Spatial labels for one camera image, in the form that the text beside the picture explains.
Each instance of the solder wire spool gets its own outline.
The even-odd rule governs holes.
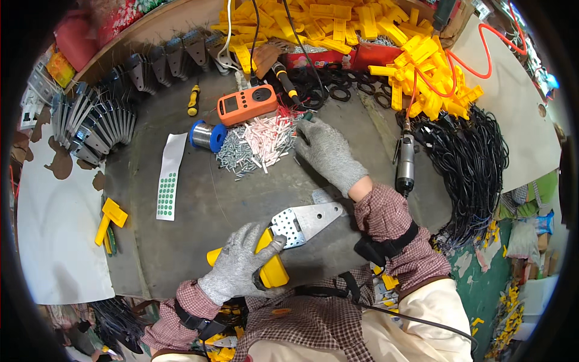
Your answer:
[[[200,119],[191,127],[189,143],[195,148],[203,147],[217,153],[221,150],[226,136],[227,128],[223,124],[212,126]]]

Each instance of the yellow screwdriver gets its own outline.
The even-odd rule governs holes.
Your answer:
[[[187,114],[191,117],[199,113],[199,93],[201,89],[199,85],[195,84],[195,87],[191,89],[191,98],[189,99],[189,104],[187,105]]]

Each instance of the gray workbench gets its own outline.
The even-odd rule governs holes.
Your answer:
[[[181,281],[210,270],[206,253],[223,246],[233,231],[246,222],[271,220],[287,207],[312,204],[312,192],[328,185],[305,161],[299,166],[292,154],[272,166],[269,174],[257,170],[234,182],[233,173],[218,169],[215,155],[187,143],[179,170],[175,221],[156,220],[157,182],[167,135],[188,132],[199,118],[219,123],[213,110],[217,99],[236,91],[233,75],[202,74],[200,116],[192,118],[186,105],[195,80],[176,80],[144,102],[138,109],[132,143],[108,156],[105,194],[129,214],[123,229],[114,226],[119,254],[108,258],[117,294],[157,299],[174,296]],[[318,116],[342,131],[354,158],[375,182],[393,185],[391,160],[400,134],[393,111],[381,109],[372,97],[359,97],[353,91],[347,103],[330,98]],[[416,178],[409,199],[411,212],[419,224],[436,231],[448,220],[451,204],[442,178],[424,152],[417,155]],[[351,201],[342,201],[352,210]],[[290,285],[363,264],[353,251],[359,238],[354,218],[346,216],[304,246],[285,250],[281,258]]]

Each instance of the white power cord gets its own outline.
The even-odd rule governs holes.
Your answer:
[[[231,59],[231,55],[229,52],[229,40],[231,39],[231,0],[227,1],[227,21],[229,23],[229,29],[228,29],[228,33],[227,33],[227,41],[225,42],[225,46],[223,46],[223,48],[219,51],[219,53],[217,53],[217,62],[224,68],[231,68],[231,69],[235,69],[238,72],[242,72],[239,68],[241,68],[241,66],[239,66],[238,63],[235,63],[232,59]],[[231,62],[231,64],[234,64],[234,66],[229,65],[229,64],[224,64],[221,61],[221,53],[223,53],[223,51],[227,49],[227,59],[229,59],[229,61]]]

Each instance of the gloved hand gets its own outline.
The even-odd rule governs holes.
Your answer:
[[[298,129],[309,145],[304,139],[298,138],[295,150],[348,198],[350,188],[368,175],[368,170],[352,158],[344,135],[319,118],[313,118],[312,121],[300,120]]]
[[[213,270],[197,281],[201,290],[216,305],[223,305],[233,297],[273,298],[287,290],[279,287],[263,291],[254,284],[254,278],[261,283],[259,273],[255,271],[278,254],[287,241],[285,236],[275,236],[268,246],[254,254],[255,246],[266,226],[265,222],[252,222],[231,234],[217,257]]]

